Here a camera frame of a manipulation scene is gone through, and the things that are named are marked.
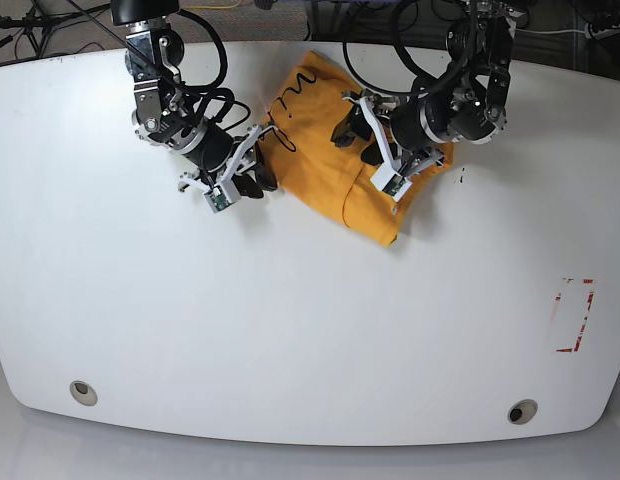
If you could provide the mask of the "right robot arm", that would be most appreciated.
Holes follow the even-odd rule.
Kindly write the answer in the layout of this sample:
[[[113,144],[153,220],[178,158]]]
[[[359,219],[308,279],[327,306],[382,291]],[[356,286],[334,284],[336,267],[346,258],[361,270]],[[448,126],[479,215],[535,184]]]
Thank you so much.
[[[134,81],[136,136],[171,150],[194,167],[181,175],[179,191],[199,191],[212,210],[220,212],[243,197],[261,199],[276,190],[276,177],[258,145],[274,125],[254,125],[243,136],[233,136],[221,125],[238,102],[222,85],[228,57],[211,24],[176,1],[114,1],[110,8],[114,25],[129,29],[125,62]],[[173,14],[209,34],[219,58],[219,71],[211,82],[189,85],[183,80],[185,44],[168,21]]]

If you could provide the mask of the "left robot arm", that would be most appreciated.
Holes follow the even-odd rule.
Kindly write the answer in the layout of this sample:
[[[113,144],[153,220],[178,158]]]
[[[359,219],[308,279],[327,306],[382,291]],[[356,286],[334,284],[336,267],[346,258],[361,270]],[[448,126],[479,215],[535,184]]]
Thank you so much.
[[[336,147],[345,148],[355,139],[370,139],[374,125],[380,125],[376,143],[361,159],[390,166],[393,180],[442,165],[449,142],[479,144],[504,129],[516,21],[525,13],[520,1],[460,2],[463,14],[446,34],[450,61],[435,77],[412,59],[400,37],[399,19],[409,5],[396,3],[389,33],[399,60],[414,76],[411,89],[391,91],[362,80],[363,90],[344,93],[352,107],[331,135]]]

